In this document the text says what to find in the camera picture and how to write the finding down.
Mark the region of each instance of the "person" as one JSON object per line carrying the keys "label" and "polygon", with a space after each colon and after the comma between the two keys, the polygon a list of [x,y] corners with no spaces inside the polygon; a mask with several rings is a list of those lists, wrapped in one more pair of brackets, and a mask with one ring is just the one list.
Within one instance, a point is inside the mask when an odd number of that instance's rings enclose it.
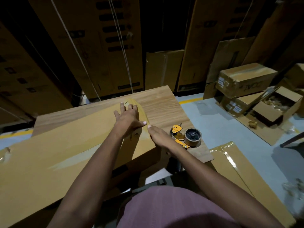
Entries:
{"label": "person", "polygon": [[[100,211],[123,138],[147,122],[137,106],[120,104],[116,123],[77,176],[50,221],[53,227],[92,227]],[[158,146],[169,150],[193,178],[204,198],[187,189],[154,186],[135,195],[124,207],[117,227],[283,227],[255,198],[177,144],[164,130],[148,125]]]}

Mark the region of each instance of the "person's right hand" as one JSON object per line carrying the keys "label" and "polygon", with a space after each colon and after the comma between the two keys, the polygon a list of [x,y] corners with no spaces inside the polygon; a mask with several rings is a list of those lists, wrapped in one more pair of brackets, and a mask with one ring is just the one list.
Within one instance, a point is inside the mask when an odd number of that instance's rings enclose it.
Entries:
{"label": "person's right hand", "polygon": [[148,125],[148,132],[154,143],[161,147],[171,150],[178,145],[169,134],[156,126]]}

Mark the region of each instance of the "person's left hand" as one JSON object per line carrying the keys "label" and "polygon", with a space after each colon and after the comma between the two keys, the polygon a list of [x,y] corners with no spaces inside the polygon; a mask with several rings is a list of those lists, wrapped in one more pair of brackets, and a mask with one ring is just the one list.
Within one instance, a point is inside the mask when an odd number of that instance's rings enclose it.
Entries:
{"label": "person's left hand", "polygon": [[128,105],[127,110],[122,102],[120,103],[120,114],[117,112],[117,110],[115,110],[114,115],[116,117],[116,123],[114,127],[116,127],[124,137],[131,134],[134,130],[147,124],[146,121],[142,122],[139,120],[139,114],[136,105]]}

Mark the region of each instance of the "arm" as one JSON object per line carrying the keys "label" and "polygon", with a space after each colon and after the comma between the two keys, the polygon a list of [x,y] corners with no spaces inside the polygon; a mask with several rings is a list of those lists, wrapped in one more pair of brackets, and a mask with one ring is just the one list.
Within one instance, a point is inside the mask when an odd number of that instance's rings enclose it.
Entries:
{"label": "arm", "polygon": [[196,159],[165,131],[148,126],[153,141],[178,158],[203,193],[244,227],[283,227],[255,198],[230,180]]}
{"label": "arm", "polygon": [[113,129],[71,185],[48,228],[93,226],[123,138],[147,124],[139,121],[136,105],[129,105],[126,110],[121,103],[120,110],[121,115],[114,111]]}

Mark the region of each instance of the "blue-gray floor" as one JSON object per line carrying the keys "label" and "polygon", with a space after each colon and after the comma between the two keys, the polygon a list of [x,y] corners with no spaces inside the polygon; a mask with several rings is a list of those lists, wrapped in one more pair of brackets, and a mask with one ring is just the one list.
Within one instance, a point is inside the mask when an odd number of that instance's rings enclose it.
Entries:
{"label": "blue-gray floor", "polygon": [[[193,125],[201,131],[207,147],[211,149],[234,141],[290,212],[294,215],[298,214],[304,207],[303,200],[289,196],[283,190],[282,183],[295,183],[296,178],[304,180],[304,153],[303,150],[279,147],[279,144],[296,134],[284,134],[274,146],[271,146],[216,105],[214,98],[200,100],[202,97],[203,94],[197,94],[176,98]],[[187,103],[190,99],[196,99],[196,101]],[[304,119],[294,115],[290,121],[298,131],[304,131]],[[2,134],[0,149],[30,138],[31,134],[28,132],[23,130],[22,135],[9,138],[5,138]],[[169,175],[169,172],[162,169],[148,177],[146,184]]]}

